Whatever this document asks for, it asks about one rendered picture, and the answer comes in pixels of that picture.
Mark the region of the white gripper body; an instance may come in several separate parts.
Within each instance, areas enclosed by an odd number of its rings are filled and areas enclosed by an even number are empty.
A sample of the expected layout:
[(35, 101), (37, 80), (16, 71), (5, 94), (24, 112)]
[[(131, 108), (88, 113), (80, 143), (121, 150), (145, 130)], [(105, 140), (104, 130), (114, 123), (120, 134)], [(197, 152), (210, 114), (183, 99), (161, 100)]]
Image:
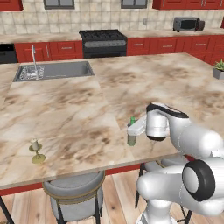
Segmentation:
[(139, 136), (146, 131), (146, 115), (139, 118), (127, 128), (129, 136)]

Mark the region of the green beer bottle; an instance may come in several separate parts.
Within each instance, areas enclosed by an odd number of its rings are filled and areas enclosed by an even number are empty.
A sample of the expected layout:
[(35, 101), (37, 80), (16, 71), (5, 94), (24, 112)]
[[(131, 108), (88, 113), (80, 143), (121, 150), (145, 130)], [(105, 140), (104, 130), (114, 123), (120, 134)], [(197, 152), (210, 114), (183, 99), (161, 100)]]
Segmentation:
[[(130, 117), (130, 122), (129, 122), (128, 126), (130, 127), (135, 121), (136, 121), (136, 118), (132, 115)], [(136, 137), (135, 136), (128, 135), (127, 144), (129, 146), (134, 146), (136, 144)]]

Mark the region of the white candle on gold holder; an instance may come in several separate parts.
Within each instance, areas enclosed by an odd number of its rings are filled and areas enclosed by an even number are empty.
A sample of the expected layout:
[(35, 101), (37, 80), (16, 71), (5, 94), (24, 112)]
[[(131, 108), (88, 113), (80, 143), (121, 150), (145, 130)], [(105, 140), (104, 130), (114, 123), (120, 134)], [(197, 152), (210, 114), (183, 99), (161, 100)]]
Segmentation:
[(42, 144), (38, 142), (36, 138), (31, 140), (31, 145), (29, 146), (29, 151), (34, 152), (35, 155), (31, 158), (34, 164), (41, 164), (45, 161), (46, 156), (40, 154), (39, 151), (42, 149)]

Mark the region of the grey cushioned stool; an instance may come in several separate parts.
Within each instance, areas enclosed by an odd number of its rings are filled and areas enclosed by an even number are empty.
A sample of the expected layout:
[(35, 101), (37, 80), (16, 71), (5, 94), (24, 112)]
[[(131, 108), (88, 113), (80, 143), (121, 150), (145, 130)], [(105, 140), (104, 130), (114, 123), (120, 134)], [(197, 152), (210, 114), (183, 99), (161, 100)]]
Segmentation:
[(43, 182), (57, 223), (67, 224), (93, 216), (96, 224), (101, 224), (104, 179), (105, 171), (98, 171)]
[[(153, 172), (156, 170), (159, 170), (161, 168), (164, 168), (166, 166), (171, 165), (185, 165), (188, 163), (189, 160), (185, 156), (176, 156), (176, 157), (170, 157), (170, 158), (163, 158), (161, 161), (152, 161), (148, 163), (141, 163), (140, 164), (140, 171), (139, 176), (142, 176), (144, 172)], [(184, 208), (181, 206), (181, 211), (184, 215), (184, 218), (182, 220), (178, 220), (178, 222), (183, 221), (185, 224), (189, 224), (189, 221), (192, 216), (192, 211), (188, 211), (188, 213), (185, 213)]]

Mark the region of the black stove with oven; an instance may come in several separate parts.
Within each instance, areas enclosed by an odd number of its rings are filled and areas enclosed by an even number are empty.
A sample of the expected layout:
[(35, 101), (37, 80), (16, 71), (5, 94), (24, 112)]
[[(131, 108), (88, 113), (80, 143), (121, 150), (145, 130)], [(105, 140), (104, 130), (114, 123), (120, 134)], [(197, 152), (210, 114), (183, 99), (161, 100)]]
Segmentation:
[(127, 53), (128, 38), (115, 30), (79, 31), (84, 59), (121, 57)]

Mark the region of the red base cupboard run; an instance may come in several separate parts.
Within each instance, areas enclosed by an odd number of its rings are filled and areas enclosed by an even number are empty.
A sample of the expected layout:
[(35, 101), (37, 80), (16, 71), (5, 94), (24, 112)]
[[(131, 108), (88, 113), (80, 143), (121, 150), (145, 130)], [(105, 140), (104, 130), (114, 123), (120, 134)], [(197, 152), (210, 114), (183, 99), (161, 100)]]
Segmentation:
[(82, 41), (53, 41), (16, 43), (15, 49), (19, 63), (51, 60), (77, 60), (83, 58)]
[(167, 53), (188, 53), (213, 66), (224, 62), (224, 35), (128, 39), (128, 56)]

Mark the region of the grey steel sink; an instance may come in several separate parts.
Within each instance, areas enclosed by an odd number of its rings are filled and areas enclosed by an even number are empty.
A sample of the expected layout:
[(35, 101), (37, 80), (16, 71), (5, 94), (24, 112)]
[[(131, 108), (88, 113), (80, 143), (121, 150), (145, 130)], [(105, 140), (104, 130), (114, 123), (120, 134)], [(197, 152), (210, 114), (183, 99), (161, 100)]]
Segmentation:
[(13, 81), (51, 80), (93, 75), (94, 72), (88, 61), (23, 65), (18, 68)]

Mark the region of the green plant in grey pot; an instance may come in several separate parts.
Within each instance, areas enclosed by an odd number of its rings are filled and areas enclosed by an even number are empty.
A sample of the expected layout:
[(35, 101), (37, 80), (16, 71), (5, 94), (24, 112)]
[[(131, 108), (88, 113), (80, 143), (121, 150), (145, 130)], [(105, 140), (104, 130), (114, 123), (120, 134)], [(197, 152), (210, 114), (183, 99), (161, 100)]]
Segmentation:
[(224, 80), (224, 61), (215, 62), (213, 67), (213, 77), (218, 80)]

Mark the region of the silver toaster oven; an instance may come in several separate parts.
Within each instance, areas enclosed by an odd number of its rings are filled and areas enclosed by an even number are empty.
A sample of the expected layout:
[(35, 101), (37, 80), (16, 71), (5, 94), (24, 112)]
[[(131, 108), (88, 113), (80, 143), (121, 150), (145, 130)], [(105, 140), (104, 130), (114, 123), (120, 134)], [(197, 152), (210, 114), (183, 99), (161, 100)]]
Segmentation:
[(176, 32), (202, 32), (205, 28), (205, 21), (199, 17), (175, 17), (173, 30)]

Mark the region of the silver sink tap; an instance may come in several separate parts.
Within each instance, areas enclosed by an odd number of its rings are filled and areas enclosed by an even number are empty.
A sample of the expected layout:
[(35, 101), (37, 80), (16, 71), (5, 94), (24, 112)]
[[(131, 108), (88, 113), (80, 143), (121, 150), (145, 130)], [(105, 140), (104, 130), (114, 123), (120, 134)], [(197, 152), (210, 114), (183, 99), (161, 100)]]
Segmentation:
[(31, 46), (31, 56), (32, 56), (32, 59), (33, 59), (34, 72), (36, 74), (36, 80), (39, 80), (39, 70), (38, 70), (37, 64), (36, 64), (35, 53), (36, 53), (35, 46), (32, 45)]

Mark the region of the grey framed window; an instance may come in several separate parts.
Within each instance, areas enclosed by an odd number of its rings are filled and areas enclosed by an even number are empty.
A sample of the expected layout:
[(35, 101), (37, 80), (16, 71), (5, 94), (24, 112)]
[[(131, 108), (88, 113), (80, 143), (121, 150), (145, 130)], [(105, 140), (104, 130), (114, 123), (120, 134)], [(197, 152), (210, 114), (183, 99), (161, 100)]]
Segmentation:
[(73, 9), (74, 0), (44, 0), (46, 10)]
[(146, 9), (148, 0), (121, 0), (122, 9)]

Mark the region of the black dishwasher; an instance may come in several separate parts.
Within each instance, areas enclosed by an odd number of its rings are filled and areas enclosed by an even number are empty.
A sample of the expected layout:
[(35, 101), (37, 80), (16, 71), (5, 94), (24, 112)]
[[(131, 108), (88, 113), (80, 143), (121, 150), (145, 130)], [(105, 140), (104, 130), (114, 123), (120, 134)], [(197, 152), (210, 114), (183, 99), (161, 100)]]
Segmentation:
[(13, 44), (0, 44), (0, 64), (18, 63)]

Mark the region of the black stool leg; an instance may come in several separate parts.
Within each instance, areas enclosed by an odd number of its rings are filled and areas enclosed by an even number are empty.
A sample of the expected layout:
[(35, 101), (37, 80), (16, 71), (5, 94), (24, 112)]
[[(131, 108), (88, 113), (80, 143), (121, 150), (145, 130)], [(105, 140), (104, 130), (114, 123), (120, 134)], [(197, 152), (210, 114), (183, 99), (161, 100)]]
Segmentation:
[(3, 210), (3, 213), (8, 221), (8, 224), (15, 224), (13, 219), (11, 218), (11, 215), (6, 207), (6, 205), (4, 204), (4, 201), (2, 199), (2, 197), (0, 196), (0, 207), (2, 208)]

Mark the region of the red wall cupboard run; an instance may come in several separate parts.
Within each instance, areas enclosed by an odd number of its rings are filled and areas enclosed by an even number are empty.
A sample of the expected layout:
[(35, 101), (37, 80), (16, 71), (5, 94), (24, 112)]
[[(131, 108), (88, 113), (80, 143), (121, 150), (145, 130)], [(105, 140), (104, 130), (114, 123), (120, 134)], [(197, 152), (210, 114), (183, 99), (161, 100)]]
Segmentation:
[(155, 10), (224, 10), (224, 0), (153, 0)]

